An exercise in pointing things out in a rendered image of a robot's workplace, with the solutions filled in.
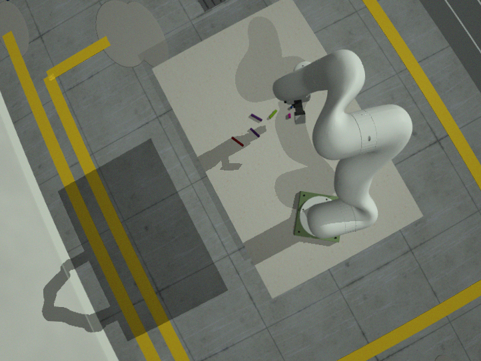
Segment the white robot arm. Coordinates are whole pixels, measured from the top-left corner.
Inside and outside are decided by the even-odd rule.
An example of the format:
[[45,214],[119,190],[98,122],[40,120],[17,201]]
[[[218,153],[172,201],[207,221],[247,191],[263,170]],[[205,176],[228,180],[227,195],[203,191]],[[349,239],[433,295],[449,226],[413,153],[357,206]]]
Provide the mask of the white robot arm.
[[318,90],[328,90],[312,132],[312,142],[321,157],[339,160],[334,175],[338,199],[315,196],[300,210],[303,229],[317,238],[340,236],[376,222],[378,210],[368,193],[372,178],[399,154],[412,134],[411,118],[398,105],[344,113],[364,81],[359,57],[342,49],[312,63],[297,64],[293,72],[277,79],[272,86],[278,100],[298,99],[294,101],[296,125],[306,123],[302,100]]

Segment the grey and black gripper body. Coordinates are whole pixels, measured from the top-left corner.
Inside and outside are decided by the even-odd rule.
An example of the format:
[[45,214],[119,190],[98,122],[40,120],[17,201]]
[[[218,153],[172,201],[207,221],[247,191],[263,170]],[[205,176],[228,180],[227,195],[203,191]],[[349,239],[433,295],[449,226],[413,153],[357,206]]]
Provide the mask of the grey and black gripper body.
[[[311,94],[310,94],[307,98],[303,99],[303,100],[302,100],[302,103],[308,102],[308,101],[310,100],[310,98],[311,98]],[[287,103],[288,105],[292,105],[292,104],[294,104],[294,101],[296,101],[296,100],[298,100],[298,99],[289,100],[289,101],[286,101],[286,103]]]

